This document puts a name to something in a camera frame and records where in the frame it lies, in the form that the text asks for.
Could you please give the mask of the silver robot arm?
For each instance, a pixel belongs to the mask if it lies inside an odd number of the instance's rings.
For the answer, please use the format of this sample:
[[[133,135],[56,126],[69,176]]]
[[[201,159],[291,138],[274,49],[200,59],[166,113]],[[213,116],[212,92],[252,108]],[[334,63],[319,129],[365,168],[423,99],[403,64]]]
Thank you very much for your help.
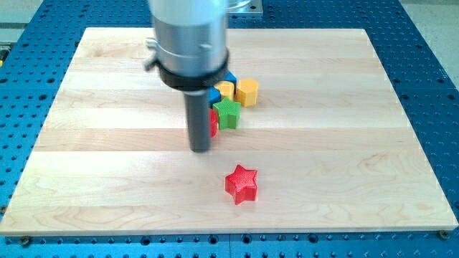
[[[169,87],[205,90],[227,74],[226,0],[150,0],[154,37],[146,41],[156,68]]]

